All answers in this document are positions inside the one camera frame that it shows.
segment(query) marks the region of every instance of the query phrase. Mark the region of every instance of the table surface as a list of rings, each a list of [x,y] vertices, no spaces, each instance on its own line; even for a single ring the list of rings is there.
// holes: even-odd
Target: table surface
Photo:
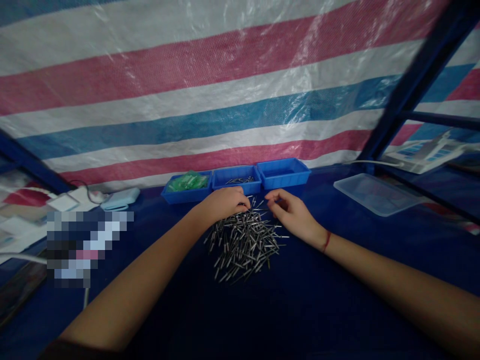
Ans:
[[[373,214],[333,187],[359,172],[355,165],[317,168],[306,185],[287,190],[332,232],[480,295],[478,237],[423,205],[390,217]],[[162,189],[142,190],[130,206],[133,228],[92,271],[90,299],[194,205],[168,205]],[[270,270],[234,285],[214,282],[215,258],[198,241],[127,351],[137,359],[448,357],[335,262],[294,236],[285,240]],[[21,264],[10,260],[0,273]],[[0,357],[35,358],[81,311],[83,293],[42,285],[0,333]]]

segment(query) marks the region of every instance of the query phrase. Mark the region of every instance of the red string bracelet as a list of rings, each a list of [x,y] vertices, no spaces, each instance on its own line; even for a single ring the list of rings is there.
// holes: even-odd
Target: red string bracelet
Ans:
[[[325,247],[323,248],[323,253],[325,254],[325,250],[327,250],[327,246],[329,245],[329,242],[330,242],[330,235],[332,235],[332,233],[330,231],[326,231],[326,243],[325,243]]]

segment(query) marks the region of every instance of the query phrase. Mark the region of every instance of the person's right arm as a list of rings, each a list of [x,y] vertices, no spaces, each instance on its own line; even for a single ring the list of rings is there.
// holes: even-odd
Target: person's right arm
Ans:
[[[292,234],[343,266],[441,347],[463,359],[480,359],[477,296],[335,234],[327,244],[328,231],[301,199],[283,189],[265,199]]]

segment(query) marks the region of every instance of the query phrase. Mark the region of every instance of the blue plastic bin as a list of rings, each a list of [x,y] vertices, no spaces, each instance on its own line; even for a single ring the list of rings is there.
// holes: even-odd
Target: blue plastic bin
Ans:
[[[231,179],[252,177],[255,181],[243,183],[230,183]],[[241,186],[245,195],[256,194],[260,192],[262,180],[259,171],[255,166],[239,166],[227,169],[215,170],[213,173],[213,190]]]
[[[256,167],[260,172],[265,189],[278,189],[305,184],[312,172],[297,158],[259,162]]]
[[[185,191],[171,191],[167,192],[168,183],[163,188],[161,195],[169,204],[180,204],[180,203],[193,203],[200,202],[205,199],[212,192],[212,172],[211,171],[200,171],[200,175],[208,176],[208,184],[206,187],[193,190]],[[179,178],[182,175],[175,175],[170,178],[168,182],[171,182],[173,179]]]

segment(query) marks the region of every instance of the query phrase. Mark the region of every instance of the hand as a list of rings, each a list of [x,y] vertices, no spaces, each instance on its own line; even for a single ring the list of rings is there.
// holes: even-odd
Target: hand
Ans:
[[[230,215],[244,213],[250,207],[250,200],[244,195],[243,187],[234,186],[215,190],[194,209],[211,226]]]
[[[323,250],[327,230],[310,214],[304,202],[291,193],[277,189],[265,195],[267,206],[280,222],[296,237],[307,244]]]

